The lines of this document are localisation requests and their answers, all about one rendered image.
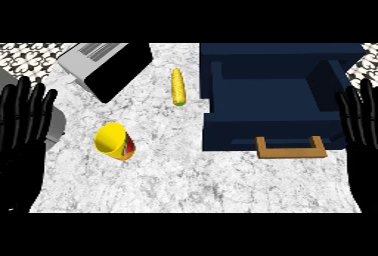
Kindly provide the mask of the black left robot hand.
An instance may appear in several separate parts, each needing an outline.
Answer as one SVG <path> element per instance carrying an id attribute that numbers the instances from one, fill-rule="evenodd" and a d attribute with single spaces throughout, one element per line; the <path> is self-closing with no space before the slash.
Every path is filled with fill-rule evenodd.
<path id="1" fill-rule="evenodd" d="M 0 93 L 0 215 L 28 213 L 42 191 L 56 96 L 27 76 Z"/>

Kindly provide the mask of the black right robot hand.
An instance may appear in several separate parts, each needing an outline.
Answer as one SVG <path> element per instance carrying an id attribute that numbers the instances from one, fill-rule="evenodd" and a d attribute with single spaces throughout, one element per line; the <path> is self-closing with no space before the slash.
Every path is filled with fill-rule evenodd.
<path id="1" fill-rule="evenodd" d="M 365 214 L 378 214 L 378 87 L 369 79 L 361 90 L 335 94 L 346 137 L 349 185 Z"/>

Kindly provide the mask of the navy blue drawer front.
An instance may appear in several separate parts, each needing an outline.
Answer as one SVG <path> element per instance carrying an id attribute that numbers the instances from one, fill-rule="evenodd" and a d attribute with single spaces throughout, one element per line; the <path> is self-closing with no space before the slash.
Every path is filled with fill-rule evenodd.
<path id="1" fill-rule="evenodd" d="M 340 121 L 204 121 L 204 151 L 254 151 L 256 137 L 269 148 L 307 148 L 319 136 L 327 150 L 346 148 Z"/>

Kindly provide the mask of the yellow cup with red print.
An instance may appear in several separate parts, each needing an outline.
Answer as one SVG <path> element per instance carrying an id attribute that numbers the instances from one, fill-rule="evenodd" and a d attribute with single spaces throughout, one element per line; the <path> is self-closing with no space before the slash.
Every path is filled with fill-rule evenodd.
<path id="1" fill-rule="evenodd" d="M 136 146 L 120 123 L 111 122 L 101 127 L 95 135 L 95 148 L 102 154 L 120 161 L 132 158 Z"/>

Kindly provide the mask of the navy blue drawer cabinet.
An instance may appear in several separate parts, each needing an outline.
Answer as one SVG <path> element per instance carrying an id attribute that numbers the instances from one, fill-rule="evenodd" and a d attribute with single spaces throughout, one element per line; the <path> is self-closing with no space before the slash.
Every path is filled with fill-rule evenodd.
<path id="1" fill-rule="evenodd" d="M 358 43 L 201 44 L 206 123 L 335 121 L 335 93 L 364 55 Z"/>

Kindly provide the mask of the grey and black toaster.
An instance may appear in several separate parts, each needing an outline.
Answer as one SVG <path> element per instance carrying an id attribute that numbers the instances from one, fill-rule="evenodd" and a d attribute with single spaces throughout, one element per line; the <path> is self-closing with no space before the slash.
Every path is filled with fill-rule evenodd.
<path id="1" fill-rule="evenodd" d="M 77 84 L 108 103 L 152 60 L 148 43 L 77 43 L 58 63 Z"/>

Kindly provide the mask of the yellow corn cob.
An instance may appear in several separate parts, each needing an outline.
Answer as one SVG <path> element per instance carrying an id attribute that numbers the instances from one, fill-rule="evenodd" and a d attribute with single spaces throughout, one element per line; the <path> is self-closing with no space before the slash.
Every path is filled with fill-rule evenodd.
<path id="1" fill-rule="evenodd" d="M 186 89 L 182 72 L 177 68 L 172 70 L 172 98 L 176 106 L 186 104 Z"/>

